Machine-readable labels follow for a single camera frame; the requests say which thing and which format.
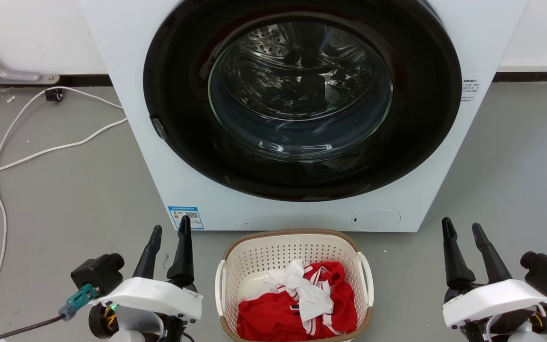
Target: brown basket rim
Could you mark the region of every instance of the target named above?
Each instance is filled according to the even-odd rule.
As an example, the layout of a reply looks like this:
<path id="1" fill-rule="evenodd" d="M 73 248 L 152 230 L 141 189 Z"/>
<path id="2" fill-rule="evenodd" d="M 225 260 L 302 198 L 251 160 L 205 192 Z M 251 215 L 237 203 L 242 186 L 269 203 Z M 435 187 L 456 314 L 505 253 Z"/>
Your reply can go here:
<path id="1" fill-rule="evenodd" d="M 350 238 L 347 236 L 347 234 L 344 234 L 339 231 L 334 231 L 331 229 L 285 229 L 280 231 L 264 231 L 264 232 L 256 232 L 253 234 L 248 234 L 246 236 L 243 236 L 239 239 L 237 239 L 234 243 L 229 245 L 229 247 L 226 249 L 225 253 L 223 254 L 223 260 L 227 260 L 230 253 L 234 248 L 239 245 L 240 243 L 243 243 L 245 241 L 254 240 L 256 238 L 266 238 L 269 236 L 284 236 L 284 235 L 297 235 L 297 234 L 323 234 L 323 235 L 332 235 L 337 236 L 338 238 L 342 238 L 343 240 L 347 241 L 353 248 L 356 253 L 360 252 L 360 247 Z M 364 331 L 367 329 L 369 323 L 371 322 L 371 318 L 373 318 L 373 307 L 367 308 L 367 314 L 364 317 L 364 321 L 362 324 L 352 333 L 348 333 L 347 335 L 342 336 L 335 336 L 330 338 L 322 338 L 320 340 L 312 340 L 313 342 L 343 342 L 347 340 L 352 340 L 353 338 L 358 337 Z M 221 321 L 221 326 L 225 333 L 234 340 L 235 342 L 250 342 L 249 340 L 245 340 L 238 336 L 236 333 L 232 331 L 232 329 L 227 324 L 227 320 L 225 316 L 219 316 L 219 319 Z"/>

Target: blue and white sticker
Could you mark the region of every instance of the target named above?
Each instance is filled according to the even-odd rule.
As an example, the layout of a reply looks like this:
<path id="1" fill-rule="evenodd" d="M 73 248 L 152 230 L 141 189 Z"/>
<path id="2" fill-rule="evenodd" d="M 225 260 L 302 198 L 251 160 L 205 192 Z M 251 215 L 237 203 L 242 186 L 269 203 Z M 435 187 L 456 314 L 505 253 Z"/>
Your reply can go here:
<path id="1" fill-rule="evenodd" d="M 168 207 L 168 210 L 176 229 L 179 229 L 180 219 L 185 215 L 191 220 L 191 229 L 204 229 L 197 207 Z"/>

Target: red clothing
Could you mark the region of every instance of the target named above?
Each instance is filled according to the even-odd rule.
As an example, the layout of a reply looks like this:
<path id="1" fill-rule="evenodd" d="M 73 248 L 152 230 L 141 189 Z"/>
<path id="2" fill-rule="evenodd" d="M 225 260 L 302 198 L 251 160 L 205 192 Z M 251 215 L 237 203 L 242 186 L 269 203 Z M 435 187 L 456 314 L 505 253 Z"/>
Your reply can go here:
<path id="1" fill-rule="evenodd" d="M 240 303 L 237 335 L 251 341 L 295 342 L 355 331 L 358 316 L 354 306 L 354 290 L 345 282 L 343 266 L 339 262 L 311 264 L 303 277 L 313 285 L 330 286 L 330 298 L 334 303 L 332 314 L 318 316 L 308 323 L 308 327 L 304 327 L 298 301 L 293 300 L 286 291 L 264 294 L 258 299 Z"/>

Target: basket handle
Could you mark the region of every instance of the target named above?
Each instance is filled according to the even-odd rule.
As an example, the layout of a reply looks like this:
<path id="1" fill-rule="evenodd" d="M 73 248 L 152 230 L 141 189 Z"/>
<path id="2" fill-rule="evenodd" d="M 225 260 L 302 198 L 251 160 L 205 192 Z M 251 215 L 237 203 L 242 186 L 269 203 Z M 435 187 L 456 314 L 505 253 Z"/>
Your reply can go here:
<path id="1" fill-rule="evenodd" d="M 368 302 L 369 306 L 373 306 L 375 300 L 375 286 L 373 285 L 373 273 L 371 272 L 371 266 L 368 264 L 367 257 L 365 257 L 362 252 L 358 252 L 358 259 L 360 260 L 360 278 L 362 279 L 362 285 L 366 287 L 368 293 Z"/>
<path id="2" fill-rule="evenodd" d="M 215 277 L 215 302 L 217 302 L 217 313 L 219 316 L 224 314 L 224 302 L 225 302 L 225 280 L 226 267 L 225 260 L 221 260 L 219 267 L 217 267 L 217 275 Z"/>

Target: gray floor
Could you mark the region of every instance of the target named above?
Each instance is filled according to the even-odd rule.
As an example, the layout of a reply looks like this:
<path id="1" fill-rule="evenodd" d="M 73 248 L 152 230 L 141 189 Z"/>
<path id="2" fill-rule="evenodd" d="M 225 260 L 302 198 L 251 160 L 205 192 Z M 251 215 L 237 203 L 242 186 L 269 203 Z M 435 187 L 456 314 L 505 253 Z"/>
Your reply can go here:
<path id="1" fill-rule="evenodd" d="M 110 88 L 86 91 L 117 102 Z M 36 89 L 0 91 L 0 140 Z M 16 99 L 6 100 L 15 95 Z M 116 108 L 74 93 L 61 104 L 41 102 L 15 130 L 0 165 L 48 147 L 79 141 L 113 121 Z M 93 141 L 18 165 L 0 174 L 9 217 L 9 245 L 0 278 L 0 333 L 55 316 L 76 290 L 70 271 L 87 258 L 118 252 L 124 275 L 152 227 L 164 227 L 156 277 L 163 279 L 176 236 L 127 123 Z M 440 221 L 453 218 L 469 267 L 486 273 L 470 226 L 482 224 L 510 272 L 525 275 L 526 251 L 547 253 L 547 84 L 495 84 L 416 234 L 352 233 L 371 262 L 376 282 L 374 319 L 359 341 L 458 342 L 443 324 L 445 292 Z M 196 232 L 196 285 L 205 295 L 204 319 L 189 327 L 197 342 L 229 341 L 222 331 L 213 282 L 224 249 L 242 232 Z M 0 240 L 2 217 L 0 212 Z M 67 323 L 14 341 L 96 340 L 87 310 Z"/>

